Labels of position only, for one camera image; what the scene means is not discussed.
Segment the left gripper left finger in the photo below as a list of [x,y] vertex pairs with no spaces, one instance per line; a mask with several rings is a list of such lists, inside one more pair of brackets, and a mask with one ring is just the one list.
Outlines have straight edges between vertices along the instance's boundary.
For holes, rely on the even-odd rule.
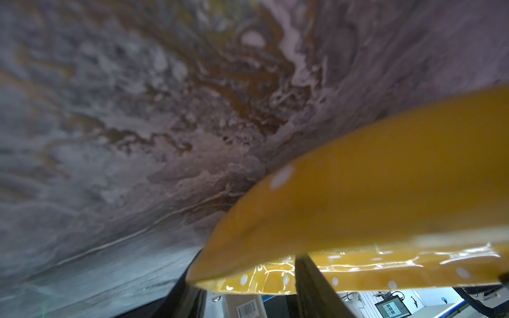
[[175,282],[166,297],[124,312],[117,317],[203,317],[207,291],[193,287],[186,282],[188,271],[200,253],[201,250]]

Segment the yellow polka dot plate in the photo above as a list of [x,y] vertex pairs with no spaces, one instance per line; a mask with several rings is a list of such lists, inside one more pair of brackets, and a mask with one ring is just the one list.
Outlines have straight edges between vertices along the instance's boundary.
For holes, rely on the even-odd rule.
[[508,85],[420,106],[285,165],[225,215],[186,280],[293,294],[483,286],[508,272]]

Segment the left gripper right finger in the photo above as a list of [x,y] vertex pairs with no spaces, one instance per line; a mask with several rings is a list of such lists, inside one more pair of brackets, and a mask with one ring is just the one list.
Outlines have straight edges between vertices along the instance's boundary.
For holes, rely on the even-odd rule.
[[295,278],[299,317],[355,317],[307,254],[296,258]]

